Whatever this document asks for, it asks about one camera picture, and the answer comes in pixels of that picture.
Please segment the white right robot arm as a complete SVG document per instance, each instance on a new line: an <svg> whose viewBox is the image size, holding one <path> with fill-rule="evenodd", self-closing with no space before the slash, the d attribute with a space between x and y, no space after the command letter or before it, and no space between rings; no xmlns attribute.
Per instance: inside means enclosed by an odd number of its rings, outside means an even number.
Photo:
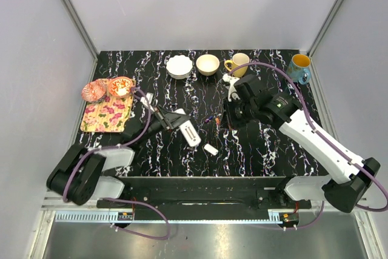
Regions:
<svg viewBox="0 0 388 259"><path fill-rule="evenodd" d="M376 159L363 159L346 149L311 119L294 96L270 93L254 75L237 78L225 73L222 83L228 95L223 102L221 127L239 129L253 120L270 125L297 142L327 171L323 177L284 179L274 197L279 206L289 208L297 201L321 200L344 213L353 211L380 169Z"/></svg>

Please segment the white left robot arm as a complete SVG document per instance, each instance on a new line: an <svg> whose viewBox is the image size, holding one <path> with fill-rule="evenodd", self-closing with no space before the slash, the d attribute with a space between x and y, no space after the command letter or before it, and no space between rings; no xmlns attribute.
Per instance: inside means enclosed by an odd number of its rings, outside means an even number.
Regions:
<svg viewBox="0 0 388 259"><path fill-rule="evenodd" d="M188 121L190 117L182 109L171 112L156 106L148 112L145 122L130 118L124 123L119 145L94 149L71 145L48 176L46 186L65 201L81 206L93 196L104 171L131 165L143 142Z"/></svg>

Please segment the red patterned shallow bowl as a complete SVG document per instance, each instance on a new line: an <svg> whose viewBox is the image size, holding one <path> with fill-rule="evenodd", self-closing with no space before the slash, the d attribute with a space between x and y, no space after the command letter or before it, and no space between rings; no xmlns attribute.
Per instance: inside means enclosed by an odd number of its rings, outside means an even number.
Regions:
<svg viewBox="0 0 388 259"><path fill-rule="evenodd" d="M81 96L83 100L88 103L98 103L105 98L106 93L106 83L103 80L98 79L85 85L81 91Z"/></svg>

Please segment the orange floral bowl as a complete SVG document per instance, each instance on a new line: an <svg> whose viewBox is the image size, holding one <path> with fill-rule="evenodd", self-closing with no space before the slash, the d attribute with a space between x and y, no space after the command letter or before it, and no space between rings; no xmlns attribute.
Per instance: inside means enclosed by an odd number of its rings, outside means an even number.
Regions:
<svg viewBox="0 0 388 259"><path fill-rule="evenodd" d="M120 76L109 82L107 90L111 96L125 98L130 94L131 88L134 86L134 80L125 76Z"/></svg>

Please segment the aluminium front rail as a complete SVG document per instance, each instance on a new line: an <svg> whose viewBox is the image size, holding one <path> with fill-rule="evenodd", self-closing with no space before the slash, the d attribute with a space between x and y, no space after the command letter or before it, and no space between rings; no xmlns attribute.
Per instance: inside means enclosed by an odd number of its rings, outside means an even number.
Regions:
<svg viewBox="0 0 388 259"><path fill-rule="evenodd" d="M117 220L119 211L124 210L59 210L55 213L57 223L124 223ZM154 211L145 209L134 213L133 221L139 224L281 224L280 214L265 211L258 218L181 218L177 215L166 215L166 219Z"/></svg>

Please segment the right aluminium frame post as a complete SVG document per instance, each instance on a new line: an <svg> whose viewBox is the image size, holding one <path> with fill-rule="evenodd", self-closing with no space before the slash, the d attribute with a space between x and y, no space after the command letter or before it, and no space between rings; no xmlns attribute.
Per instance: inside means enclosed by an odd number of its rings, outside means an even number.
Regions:
<svg viewBox="0 0 388 259"><path fill-rule="evenodd" d="M321 28L318 31L317 36L312 42L312 45L307 51L307 56L312 57L313 54L316 52L318 46L320 45L321 41L325 37L330 25L334 21L336 15L338 14L340 8L344 4L345 0L335 0L331 9L329 10L328 15L326 16Z"/></svg>

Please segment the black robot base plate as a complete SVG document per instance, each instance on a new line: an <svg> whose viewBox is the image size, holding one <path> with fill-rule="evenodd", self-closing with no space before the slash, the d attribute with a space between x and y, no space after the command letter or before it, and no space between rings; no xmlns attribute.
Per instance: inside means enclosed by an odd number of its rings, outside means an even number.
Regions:
<svg viewBox="0 0 388 259"><path fill-rule="evenodd" d="M269 210L311 209L283 192L285 178L274 177L129 177L123 178L120 202L98 200L98 208L130 207L126 200L147 203L166 215L181 218L258 218Z"/></svg>

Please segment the aluminium frame post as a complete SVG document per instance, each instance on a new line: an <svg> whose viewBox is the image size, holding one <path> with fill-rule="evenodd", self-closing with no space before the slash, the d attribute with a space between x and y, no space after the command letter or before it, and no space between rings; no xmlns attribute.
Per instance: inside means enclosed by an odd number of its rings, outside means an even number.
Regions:
<svg viewBox="0 0 388 259"><path fill-rule="evenodd" d="M72 0L61 0L63 6L65 7L65 10L69 14L70 19L72 20L72 23L76 27L81 39L83 40L85 46L87 47L87 50L92 55L93 59L98 59L98 51L88 34L84 24L81 21L81 18L78 15L78 12L76 11L75 6L72 3Z"/></svg>
<svg viewBox="0 0 388 259"><path fill-rule="evenodd" d="M335 0L331 9L329 10L328 15L326 16L321 28L318 31L317 36L312 42L312 45L307 51L307 56L312 57L313 54L316 52L318 46L320 45L321 41L325 37L330 25L334 21L336 15L338 14L340 8L344 4L345 0Z"/></svg>

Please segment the floral rectangular tray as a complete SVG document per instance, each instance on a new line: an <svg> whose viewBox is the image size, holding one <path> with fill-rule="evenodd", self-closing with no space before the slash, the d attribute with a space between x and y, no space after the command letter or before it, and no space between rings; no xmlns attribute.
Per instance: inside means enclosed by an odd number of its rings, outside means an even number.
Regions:
<svg viewBox="0 0 388 259"><path fill-rule="evenodd" d="M112 79L100 78L108 84ZM111 96L107 90L105 98L98 103L86 104L81 120L83 132L121 133L125 122L130 118L133 104L131 93L125 98Z"/></svg>

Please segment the left electronics connector box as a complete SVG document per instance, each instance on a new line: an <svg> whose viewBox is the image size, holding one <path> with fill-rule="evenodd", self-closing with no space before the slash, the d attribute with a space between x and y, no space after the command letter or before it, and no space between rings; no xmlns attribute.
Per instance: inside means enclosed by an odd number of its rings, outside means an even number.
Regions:
<svg viewBox="0 0 388 259"><path fill-rule="evenodd" d="M119 222L129 223L133 221L134 213L129 211L119 211L117 214L117 220Z"/></svg>

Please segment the cream round bowl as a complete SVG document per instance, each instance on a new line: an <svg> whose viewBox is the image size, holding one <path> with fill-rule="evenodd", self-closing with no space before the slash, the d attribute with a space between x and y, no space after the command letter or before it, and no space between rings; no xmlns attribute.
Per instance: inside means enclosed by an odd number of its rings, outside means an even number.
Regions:
<svg viewBox="0 0 388 259"><path fill-rule="evenodd" d="M212 76L219 68L219 59L210 54L200 56L196 60L196 68L204 76Z"/></svg>

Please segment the white battery cover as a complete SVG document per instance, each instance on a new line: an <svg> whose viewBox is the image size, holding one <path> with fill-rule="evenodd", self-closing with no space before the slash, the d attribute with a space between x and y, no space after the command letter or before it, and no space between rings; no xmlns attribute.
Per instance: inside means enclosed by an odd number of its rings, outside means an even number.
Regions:
<svg viewBox="0 0 388 259"><path fill-rule="evenodd" d="M214 148L212 145L210 144L206 144L204 146L204 150L207 151L208 153L210 153L211 155L215 156L218 154L218 149Z"/></svg>

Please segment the right electronics connector box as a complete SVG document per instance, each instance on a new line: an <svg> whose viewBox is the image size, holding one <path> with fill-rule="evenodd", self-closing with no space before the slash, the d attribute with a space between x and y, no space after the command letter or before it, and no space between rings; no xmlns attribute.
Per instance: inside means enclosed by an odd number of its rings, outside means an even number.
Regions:
<svg viewBox="0 0 388 259"><path fill-rule="evenodd" d="M283 223L297 223L299 221L299 213L281 213L280 219Z"/></svg>

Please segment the electronics connector box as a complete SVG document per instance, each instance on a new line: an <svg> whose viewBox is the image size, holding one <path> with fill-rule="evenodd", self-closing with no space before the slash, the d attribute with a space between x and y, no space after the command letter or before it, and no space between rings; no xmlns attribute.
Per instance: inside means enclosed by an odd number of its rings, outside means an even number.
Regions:
<svg viewBox="0 0 388 259"><path fill-rule="evenodd" d="M119 211L117 214L117 220L119 222L129 223L133 221L134 213L129 211Z"/></svg>
<svg viewBox="0 0 388 259"><path fill-rule="evenodd" d="M299 213L281 213L280 219L283 223L297 223L299 221Z"/></svg>

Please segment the blue floral mug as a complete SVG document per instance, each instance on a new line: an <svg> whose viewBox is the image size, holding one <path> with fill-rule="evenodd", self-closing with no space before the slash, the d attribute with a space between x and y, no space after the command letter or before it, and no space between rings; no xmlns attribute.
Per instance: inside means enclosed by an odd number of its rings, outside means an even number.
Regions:
<svg viewBox="0 0 388 259"><path fill-rule="evenodd" d="M309 57L302 54L293 55L286 73L293 82L307 84L311 79Z"/></svg>

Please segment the left aluminium frame post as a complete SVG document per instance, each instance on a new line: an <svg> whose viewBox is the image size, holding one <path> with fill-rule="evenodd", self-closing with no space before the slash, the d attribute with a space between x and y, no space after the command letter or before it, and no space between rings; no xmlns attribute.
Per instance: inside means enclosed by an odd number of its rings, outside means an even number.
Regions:
<svg viewBox="0 0 388 259"><path fill-rule="evenodd" d="M63 6L65 7L65 10L69 14L70 19L72 20L72 23L76 27L81 39L83 40L85 46L87 47L87 50L92 55L93 59L98 59L98 51L88 34L84 24L81 21L81 18L78 15L78 12L76 11L75 6L72 3L72 0L61 0Z"/></svg>

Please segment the white remote control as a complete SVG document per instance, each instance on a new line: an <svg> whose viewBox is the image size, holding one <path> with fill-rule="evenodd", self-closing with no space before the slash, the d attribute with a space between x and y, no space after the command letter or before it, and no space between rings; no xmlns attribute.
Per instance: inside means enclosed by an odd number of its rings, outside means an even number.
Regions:
<svg viewBox="0 0 388 259"><path fill-rule="evenodd" d="M175 127L177 127L182 133L183 137L186 139L188 145L190 147L196 147L201 143L201 138L199 137L197 131L195 130L190 117L186 115L183 109L177 109L173 111L173 113L177 113L179 115L183 115L183 117L187 117L187 119L183 122L182 118L178 118L177 121L173 123Z"/></svg>

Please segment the white scalloped bowl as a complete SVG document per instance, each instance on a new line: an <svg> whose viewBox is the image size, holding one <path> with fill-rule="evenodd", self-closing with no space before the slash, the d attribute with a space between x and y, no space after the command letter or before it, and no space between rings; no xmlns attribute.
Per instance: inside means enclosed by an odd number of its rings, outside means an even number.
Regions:
<svg viewBox="0 0 388 259"><path fill-rule="evenodd" d="M167 73L173 79L185 79L187 78L193 69L192 60L184 55L177 55L170 58L166 62Z"/></svg>

